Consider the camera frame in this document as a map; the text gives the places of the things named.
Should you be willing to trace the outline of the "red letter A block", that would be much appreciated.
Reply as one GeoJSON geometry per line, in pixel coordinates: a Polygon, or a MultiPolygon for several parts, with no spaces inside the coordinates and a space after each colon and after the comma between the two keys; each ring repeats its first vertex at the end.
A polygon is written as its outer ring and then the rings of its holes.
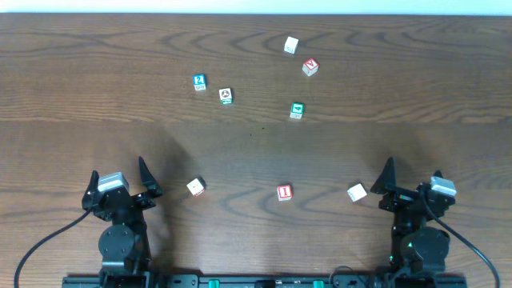
{"type": "Polygon", "coordinates": [[[312,76],[318,71],[319,64],[314,58],[309,58],[302,65],[302,71],[308,77],[312,76]]]}

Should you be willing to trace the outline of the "red letter I block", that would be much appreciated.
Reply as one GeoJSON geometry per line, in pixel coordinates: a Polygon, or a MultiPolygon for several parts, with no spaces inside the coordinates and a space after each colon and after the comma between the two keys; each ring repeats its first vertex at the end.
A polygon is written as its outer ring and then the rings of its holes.
{"type": "Polygon", "coordinates": [[[277,194],[279,201],[288,201],[293,197],[291,185],[282,185],[277,187],[277,194]]]}

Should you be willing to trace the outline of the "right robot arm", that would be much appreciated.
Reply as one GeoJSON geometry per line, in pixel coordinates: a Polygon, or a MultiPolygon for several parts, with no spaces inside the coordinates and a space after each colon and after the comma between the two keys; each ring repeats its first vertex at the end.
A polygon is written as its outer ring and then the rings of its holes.
{"type": "Polygon", "coordinates": [[[382,196],[379,209],[394,214],[390,270],[382,276],[382,286],[436,287],[437,275],[446,268],[450,236],[427,223],[455,204],[454,183],[437,170],[429,183],[422,182],[415,190],[402,188],[390,157],[370,191],[382,196]]]}

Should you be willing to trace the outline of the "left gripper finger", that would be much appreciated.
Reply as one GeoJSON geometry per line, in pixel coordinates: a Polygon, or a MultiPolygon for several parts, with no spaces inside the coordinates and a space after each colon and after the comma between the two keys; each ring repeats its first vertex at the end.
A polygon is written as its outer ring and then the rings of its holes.
{"type": "Polygon", "coordinates": [[[146,192],[150,194],[152,198],[162,196],[162,188],[152,173],[149,171],[144,159],[141,156],[138,157],[138,165],[141,181],[146,188],[146,192]]]}
{"type": "Polygon", "coordinates": [[[98,192],[99,173],[96,170],[92,171],[89,185],[86,189],[86,196],[93,197],[98,192]]]}

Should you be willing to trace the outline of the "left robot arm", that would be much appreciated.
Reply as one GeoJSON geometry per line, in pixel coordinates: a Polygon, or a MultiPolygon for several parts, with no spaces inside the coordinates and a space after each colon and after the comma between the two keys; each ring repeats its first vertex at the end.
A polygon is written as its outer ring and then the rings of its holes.
{"type": "Polygon", "coordinates": [[[98,240],[102,255],[100,287],[152,287],[153,276],[147,224],[143,212],[156,206],[162,188],[143,158],[138,159],[144,192],[130,194],[130,186],[121,172],[100,176],[93,171],[82,208],[95,217],[110,222],[98,240]]]}

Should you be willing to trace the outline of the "blue number 2 block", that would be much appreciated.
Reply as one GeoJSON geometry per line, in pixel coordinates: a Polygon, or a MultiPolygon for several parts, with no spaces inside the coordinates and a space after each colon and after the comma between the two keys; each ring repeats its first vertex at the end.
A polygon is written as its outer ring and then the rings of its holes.
{"type": "Polygon", "coordinates": [[[204,74],[195,74],[193,76],[193,85],[196,91],[206,89],[206,76],[204,74]]]}

